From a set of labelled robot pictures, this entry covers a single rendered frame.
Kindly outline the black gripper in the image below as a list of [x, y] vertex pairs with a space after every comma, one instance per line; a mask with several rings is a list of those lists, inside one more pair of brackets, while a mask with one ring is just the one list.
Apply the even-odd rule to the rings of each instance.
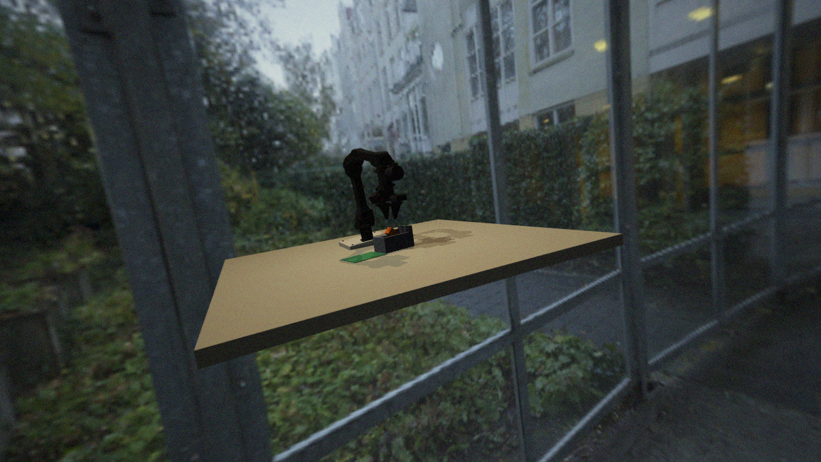
[[[396, 219], [398, 218], [399, 209], [401, 208], [401, 204], [403, 203], [402, 201], [407, 201], [407, 195], [396, 195], [396, 193], [394, 194], [393, 186], [395, 186], [395, 184], [393, 184], [393, 182], [381, 182], [379, 186], [377, 186], [377, 188], [380, 188], [381, 186], [386, 189], [388, 197], [382, 197], [381, 201], [377, 203], [376, 207], [381, 208], [382, 214], [386, 219], [388, 219], [389, 207], [392, 207], [393, 218]], [[392, 203], [386, 203], [387, 201], [390, 201]]]

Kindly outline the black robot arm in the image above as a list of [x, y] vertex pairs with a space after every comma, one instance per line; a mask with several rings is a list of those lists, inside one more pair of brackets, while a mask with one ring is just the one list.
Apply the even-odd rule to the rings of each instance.
[[[378, 183], [401, 180], [404, 175], [401, 166], [398, 166], [398, 163], [394, 162], [392, 156], [390, 156], [387, 151], [373, 152], [360, 148], [352, 150], [351, 154], [346, 156], [343, 162], [343, 168], [346, 174], [351, 178], [355, 201], [357, 201], [357, 213], [355, 213], [357, 219], [355, 220], [354, 227], [355, 229], [360, 229], [362, 242], [373, 239], [371, 226], [375, 225], [373, 210], [367, 205], [366, 194], [364, 194], [364, 188], [362, 186], [361, 173], [364, 161], [368, 161], [373, 167], [377, 167], [375, 173], [378, 175]], [[376, 192], [368, 197], [372, 204], [380, 202], [384, 196], [388, 197], [386, 189], [382, 186], [380, 188], [379, 190], [375, 188]]]

